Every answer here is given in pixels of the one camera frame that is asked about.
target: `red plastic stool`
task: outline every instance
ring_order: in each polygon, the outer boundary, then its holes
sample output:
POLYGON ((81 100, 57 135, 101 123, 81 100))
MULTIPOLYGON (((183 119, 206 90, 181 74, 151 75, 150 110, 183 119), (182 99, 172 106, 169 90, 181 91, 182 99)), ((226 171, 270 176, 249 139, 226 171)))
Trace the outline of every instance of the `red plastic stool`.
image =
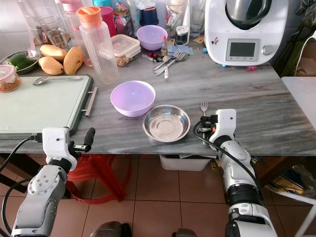
POLYGON ((122 201, 126 196, 125 188, 132 172, 130 156, 126 156, 129 158, 129 165, 126 177, 122 183, 117 179, 111 167, 116 155, 82 155, 78 160, 76 168, 69 172, 66 187, 71 191, 76 200, 82 202, 101 204, 113 199, 122 201), (87 181, 94 178, 100 179, 111 194, 99 199, 82 199, 73 182, 87 181))

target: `appliance knob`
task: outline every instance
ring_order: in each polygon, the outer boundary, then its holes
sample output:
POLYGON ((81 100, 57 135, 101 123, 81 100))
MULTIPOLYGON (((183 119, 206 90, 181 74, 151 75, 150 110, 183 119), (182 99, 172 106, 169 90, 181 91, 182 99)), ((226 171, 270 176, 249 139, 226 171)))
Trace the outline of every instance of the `appliance knob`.
POLYGON ((263 55, 269 55, 273 52, 273 48, 271 45, 265 45, 263 46, 261 52, 263 55))

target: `stainless steel bowl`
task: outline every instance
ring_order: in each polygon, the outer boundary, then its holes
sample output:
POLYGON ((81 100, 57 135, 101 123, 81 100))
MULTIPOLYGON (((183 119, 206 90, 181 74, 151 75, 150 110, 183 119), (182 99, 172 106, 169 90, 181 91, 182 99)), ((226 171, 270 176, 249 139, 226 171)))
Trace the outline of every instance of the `stainless steel bowl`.
POLYGON ((189 116, 173 105, 160 105, 150 110, 143 120, 145 133, 160 142, 175 142, 190 130, 189 116))
POLYGON ((27 68, 17 70, 16 72, 18 75, 23 75, 23 74, 29 73, 30 71, 34 70, 37 67, 39 59, 40 59, 40 53, 35 51, 35 50, 23 50, 23 51, 12 53, 12 54, 6 56, 5 58, 3 58, 0 61, 0 65, 6 64, 6 61, 16 53, 23 53, 27 58, 32 59, 32 60, 36 60, 35 63, 28 66, 27 68))

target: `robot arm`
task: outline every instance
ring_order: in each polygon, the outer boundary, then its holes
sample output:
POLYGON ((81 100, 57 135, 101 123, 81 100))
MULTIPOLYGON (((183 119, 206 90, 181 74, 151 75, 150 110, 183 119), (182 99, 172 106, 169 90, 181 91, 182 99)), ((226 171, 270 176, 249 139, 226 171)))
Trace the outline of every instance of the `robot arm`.
POLYGON ((94 134, 95 129, 90 128, 84 145, 74 146, 68 128, 45 128, 42 131, 47 165, 29 182, 11 236, 50 236, 58 202, 65 192, 67 174, 75 169, 80 157, 76 151, 89 151, 94 134))
MULTIPOLYGON (((240 161, 254 176, 250 154, 234 141, 236 111, 218 110, 215 132, 209 138, 240 161)), ((223 152, 218 155, 224 171, 225 192, 229 205, 229 223, 226 237, 277 237, 261 189, 249 174, 223 152)))

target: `lavender plastic bowl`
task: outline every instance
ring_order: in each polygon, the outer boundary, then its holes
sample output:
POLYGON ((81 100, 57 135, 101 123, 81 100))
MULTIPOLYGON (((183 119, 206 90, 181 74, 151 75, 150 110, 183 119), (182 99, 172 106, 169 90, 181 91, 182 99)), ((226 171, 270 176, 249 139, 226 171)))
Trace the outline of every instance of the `lavender plastic bowl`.
POLYGON ((168 33, 164 28, 154 25, 139 28, 136 35, 140 45, 150 51, 160 49, 163 43, 162 37, 168 37, 168 33))
POLYGON ((156 92, 148 83, 140 80, 124 82, 111 93, 111 103, 122 115, 138 117, 147 113, 155 100, 156 92))

